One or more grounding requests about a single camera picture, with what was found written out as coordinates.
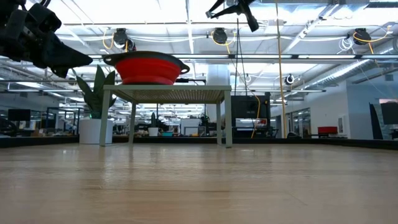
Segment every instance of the red colander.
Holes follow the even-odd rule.
[[[116,67],[124,85],[173,85],[179,75],[190,71],[178,58],[160,52],[137,51],[103,58],[106,64]]]

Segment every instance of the bowl handle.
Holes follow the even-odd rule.
[[[191,70],[191,68],[188,65],[185,65],[183,62],[181,62],[180,67],[181,67],[180,75],[186,74]]]

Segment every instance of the floor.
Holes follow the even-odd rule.
[[[397,223],[398,151],[115,144],[0,150],[5,223]]]

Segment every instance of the table leg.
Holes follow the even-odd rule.
[[[136,125],[136,103],[131,102],[131,120],[130,120],[130,134],[129,134],[129,144],[134,142],[134,125]]]
[[[216,115],[217,115],[217,144],[221,145],[221,138],[223,133],[221,131],[221,102],[216,105]]]
[[[231,91],[224,91],[225,105],[225,146],[232,147]]]
[[[111,99],[111,90],[104,91],[104,100],[102,104],[101,132],[99,134],[100,146],[106,145],[106,126],[108,124],[109,101]]]

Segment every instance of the ceiling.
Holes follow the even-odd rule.
[[[26,8],[36,2],[28,0]],[[111,45],[111,34],[116,28],[127,28],[127,33],[132,38],[138,50],[152,50],[168,54],[227,54],[225,46],[214,44],[208,34],[216,27],[223,27],[229,36],[228,41],[231,54],[236,54],[237,31],[236,19],[239,19],[239,33],[241,36],[242,54],[278,54],[277,15],[273,1],[256,1],[251,5],[251,10],[260,23],[260,29],[251,32],[242,14],[235,14],[208,19],[205,12],[215,3],[215,0],[53,0],[51,9],[63,22],[57,31],[58,37],[68,46],[84,54],[115,54],[123,50],[113,47],[107,49],[103,44]],[[398,31],[397,19],[394,8],[366,8],[368,1],[347,1],[355,4],[329,6],[327,1],[304,1],[307,4],[279,4],[279,29],[280,47],[283,54],[352,54],[353,51],[342,50],[341,41],[352,34],[355,28],[366,28],[373,39],[385,36],[388,25],[390,33],[385,39],[375,42],[373,47],[383,44],[393,38]],[[326,11],[330,13],[325,20],[319,16]],[[306,31],[297,40],[296,36]],[[368,54],[367,45],[353,45],[352,49],[357,54]],[[33,74],[12,72],[3,69],[0,77],[11,80],[42,80],[53,79],[49,71],[35,68],[27,62],[12,62],[8,64],[26,69]],[[187,78],[205,79],[208,75],[208,64],[214,63],[207,60],[184,60],[191,67],[191,72],[184,75]],[[235,68],[231,62],[227,63],[231,74]],[[99,60],[93,65],[100,64],[104,71],[113,70]],[[249,87],[279,89],[279,65],[277,63],[244,62],[245,72]],[[310,82],[328,70],[336,67],[335,62],[317,63],[315,60],[302,60],[300,62],[284,62],[282,76],[292,74],[296,82]],[[84,74],[86,79],[94,79],[95,66],[75,69],[78,74]],[[239,62],[238,71],[242,72]],[[12,84],[12,88],[28,88]],[[52,88],[77,89],[76,85],[67,83],[53,83]],[[238,86],[244,88],[243,82]]]

